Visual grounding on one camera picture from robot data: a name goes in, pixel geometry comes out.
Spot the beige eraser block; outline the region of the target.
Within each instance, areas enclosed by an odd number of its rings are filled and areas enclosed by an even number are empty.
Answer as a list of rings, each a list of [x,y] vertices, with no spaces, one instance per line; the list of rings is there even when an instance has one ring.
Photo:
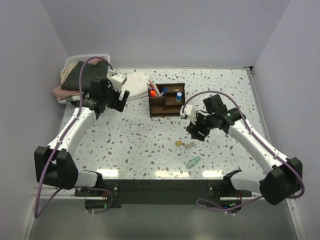
[[[184,148],[187,150],[187,149],[190,149],[190,148],[194,147],[195,145],[196,145],[196,143],[192,141],[192,142],[190,142],[188,144],[185,144]]]

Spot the small gold eraser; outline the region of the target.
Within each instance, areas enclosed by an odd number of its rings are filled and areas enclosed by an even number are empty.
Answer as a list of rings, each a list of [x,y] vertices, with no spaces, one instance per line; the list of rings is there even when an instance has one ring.
[[[176,145],[177,147],[179,147],[179,146],[182,145],[182,144],[183,144],[183,142],[182,142],[181,140],[175,142],[175,145]]]

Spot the green transparent utility knife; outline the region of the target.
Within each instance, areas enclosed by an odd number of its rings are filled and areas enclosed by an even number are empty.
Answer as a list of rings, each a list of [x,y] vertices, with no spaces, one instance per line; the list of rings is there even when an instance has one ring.
[[[187,169],[190,169],[190,168],[192,168],[195,164],[197,164],[200,160],[201,160],[201,157],[200,157],[200,156],[196,156],[195,158],[189,160],[189,161],[185,164],[185,167],[186,167]]]

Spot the orange black highlighter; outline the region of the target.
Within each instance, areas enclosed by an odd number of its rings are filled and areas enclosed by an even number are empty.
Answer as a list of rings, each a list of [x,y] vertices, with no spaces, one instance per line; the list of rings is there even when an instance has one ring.
[[[154,91],[154,90],[151,90],[150,91],[150,96],[151,97],[156,97],[157,95],[156,95],[156,92]]]

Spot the red gel pen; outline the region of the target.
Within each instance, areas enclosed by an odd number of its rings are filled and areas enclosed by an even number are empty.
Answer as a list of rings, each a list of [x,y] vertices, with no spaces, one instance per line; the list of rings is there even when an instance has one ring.
[[[155,91],[156,90],[154,85],[153,85],[153,83],[150,80],[147,81],[147,87],[148,87],[148,89],[150,91]]]

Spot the blue grey pencil sharpener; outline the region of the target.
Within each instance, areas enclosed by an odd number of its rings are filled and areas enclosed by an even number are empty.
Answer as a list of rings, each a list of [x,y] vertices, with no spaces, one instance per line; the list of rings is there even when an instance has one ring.
[[[177,103],[181,103],[183,100],[183,93],[182,92],[177,92],[175,95],[175,101]]]

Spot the brown wooden desk organizer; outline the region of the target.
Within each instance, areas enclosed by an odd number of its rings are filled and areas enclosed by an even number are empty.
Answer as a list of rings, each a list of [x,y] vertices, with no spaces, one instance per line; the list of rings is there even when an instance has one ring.
[[[164,96],[151,97],[148,90],[149,115],[155,117],[176,117],[180,115],[181,107],[185,104],[185,83],[156,83],[158,90],[168,88]],[[176,93],[182,92],[183,97],[180,103],[176,102]]]

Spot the blue cap white marker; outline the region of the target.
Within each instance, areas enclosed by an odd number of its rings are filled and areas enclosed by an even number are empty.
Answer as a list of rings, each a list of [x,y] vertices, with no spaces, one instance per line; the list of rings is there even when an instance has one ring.
[[[164,87],[162,92],[160,93],[160,96],[163,97],[166,94],[167,91],[168,91],[168,88]]]

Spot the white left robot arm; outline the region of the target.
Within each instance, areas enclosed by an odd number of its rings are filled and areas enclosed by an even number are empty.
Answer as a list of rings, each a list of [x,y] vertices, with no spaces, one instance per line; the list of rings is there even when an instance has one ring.
[[[36,180],[59,189],[70,190],[86,187],[92,196],[99,196],[104,190],[101,174],[79,169],[74,160],[75,150],[87,130],[106,108],[122,112],[130,92],[122,91],[127,76],[121,73],[110,78],[94,79],[87,95],[80,101],[70,120],[57,137],[47,146],[34,151]]]

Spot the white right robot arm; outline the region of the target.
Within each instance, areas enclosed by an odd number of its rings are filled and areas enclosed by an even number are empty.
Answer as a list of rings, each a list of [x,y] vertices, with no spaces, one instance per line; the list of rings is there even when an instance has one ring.
[[[180,117],[189,119],[186,130],[192,139],[204,141],[213,129],[236,140],[252,156],[263,171],[264,178],[253,178],[241,169],[223,177],[223,192],[230,197],[239,191],[260,194],[269,204],[277,205],[285,199],[297,199],[304,195],[303,164],[294,157],[288,158],[273,147],[250,124],[236,105],[228,109],[223,103],[222,92],[213,91],[203,100],[205,111],[197,110],[189,102],[180,109]]]

